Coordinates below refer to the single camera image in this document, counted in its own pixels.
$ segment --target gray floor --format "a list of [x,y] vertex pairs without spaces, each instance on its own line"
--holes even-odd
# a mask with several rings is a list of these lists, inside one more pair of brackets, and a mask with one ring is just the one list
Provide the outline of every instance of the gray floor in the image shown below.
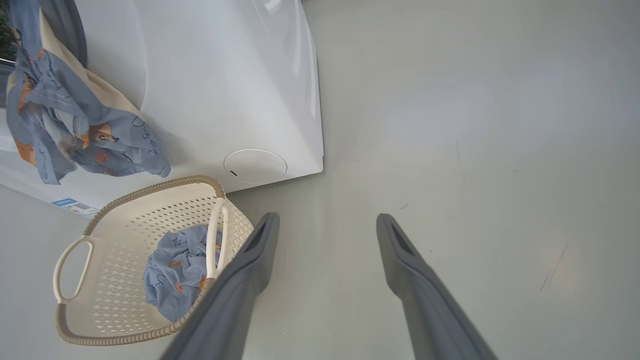
[[323,174],[282,217],[246,359],[411,359],[378,213],[501,359],[637,359],[637,1],[311,0]]

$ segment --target laundry basket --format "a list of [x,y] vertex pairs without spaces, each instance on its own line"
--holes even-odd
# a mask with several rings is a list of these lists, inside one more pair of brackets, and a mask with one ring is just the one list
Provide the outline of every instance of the laundry basket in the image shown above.
[[[179,321],[171,323],[145,302],[143,274],[147,258],[167,232],[198,224],[207,232],[207,278],[200,296]],[[222,228],[216,268],[215,241]],[[240,250],[253,226],[229,200],[220,184],[191,176],[150,186],[109,203],[56,265],[53,290],[58,299],[56,326],[63,340],[78,345],[121,345],[173,334]],[[80,243],[89,254],[76,294],[62,295],[60,277],[67,256]]]

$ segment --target white basket handle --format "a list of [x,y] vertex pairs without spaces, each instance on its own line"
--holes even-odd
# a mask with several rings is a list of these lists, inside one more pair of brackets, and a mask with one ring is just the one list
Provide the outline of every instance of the white basket handle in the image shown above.
[[[207,228],[207,277],[215,279],[225,266],[225,250],[227,249],[229,211],[227,200],[218,197],[211,211],[209,227]],[[216,237],[218,235],[218,215],[222,211],[222,244],[220,246],[220,258],[216,267]]]
[[[65,261],[69,257],[69,254],[76,248],[76,246],[80,245],[80,243],[89,244],[89,253],[86,256],[86,262],[84,263],[84,269],[82,270],[82,275],[80,276],[80,281],[78,281],[78,286],[76,288],[76,292],[74,296],[70,298],[66,298],[62,295],[62,288],[60,286],[61,278],[62,278],[62,268],[65,265]],[[76,240],[73,244],[69,245],[67,249],[62,253],[60,258],[58,259],[58,263],[56,264],[55,270],[53,270],[53,293],[58,299],[59,304],[67,304],[71,300],[73,300],[78,293],[80,292],[80,287],[84,282],[84,276],[86,275],[86,270],[89,268],[89,262],[91,261],[91,254],[93,253],[93,241],[91,236],[82,235],[80,239]]]

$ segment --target clothing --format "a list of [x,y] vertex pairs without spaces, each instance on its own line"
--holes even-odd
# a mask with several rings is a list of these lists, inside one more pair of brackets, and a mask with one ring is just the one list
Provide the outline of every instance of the clothing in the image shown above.
[[166,177],[171,166],[138,109],[58,41],[38,0],[10,0],[10,10],[21,47],[6,118],[22,159],[47,184],[59,184],[76,163],[111,176]]
[[[216,265],[222,233],[216,236]],[[207,276],[207,226],[196,225],[179,233],[166,233],[147,259],[144,275],[146,301],[171,322],[195,303]]]

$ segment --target blue and white label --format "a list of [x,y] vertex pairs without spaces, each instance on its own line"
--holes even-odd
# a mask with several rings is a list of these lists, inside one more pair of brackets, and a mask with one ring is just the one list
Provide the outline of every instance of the blue and white label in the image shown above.
[[59,206],[63,209],[67,209],[69,211],[73,211],[76,214],[80,214],[88,218],[93,218],[95,214],[98,213],[98,209],[92,208],[91,206],[83,204],[82,202],[75,201],[74,199],[58,200],[52,202],[51,204]]

